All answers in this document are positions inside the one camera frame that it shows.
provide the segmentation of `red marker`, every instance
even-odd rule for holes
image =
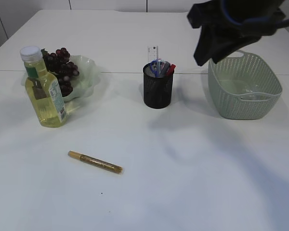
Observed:
[[[175,67],[176,67],[176,65],[171,64],[171,66],[169,67],[169,70],[168,70],[166,76],[171,75],[171,74],[174,72]]]

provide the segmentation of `marker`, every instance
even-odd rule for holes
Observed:
[[[80,160],[80,161],[82,161],[84,163],[87,163],[89,165],[93,165],[93,166],[108,170],[110,172],[114,172],[114,173],[120,174],[123,171],[123,168],[120,167],[120,166],[113,165],[111,163],[105,162],[103,160],[98,160],[98,159],[95,159],[95,158],[87,156],[87,155],[83,155],[83,154],[76,153],[76,152],[73,152],[73,151],[69,151],[68,155],[70,157],[78,159],[78,160]]]
[[[176,65],[172,64],[166,74],[166,76],[169,76],[171,75],[173,72],[174,72],[174,69],[175,69]]]

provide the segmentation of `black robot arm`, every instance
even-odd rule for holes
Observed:
[[[289,26],[279,9],[284,0],[211,0],[194,4],[187,18],[201,33],[194,58],[215,63],[236,50]]]

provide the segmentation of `scissors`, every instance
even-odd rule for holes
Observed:
[[[160,64],[159,63],[162,63],[164,64],[164,61],[161,60],[161,59],[156,59],[156,60],[153,60],[151,63],[150,63],[150,70],[152,71],[152,73],[154,74],[155,78],[158,78],[159,77],[159,71],[160,71]]]

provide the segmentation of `ruler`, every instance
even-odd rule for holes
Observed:
[[[148,47],[148,63],[158,59],[158,46]]]

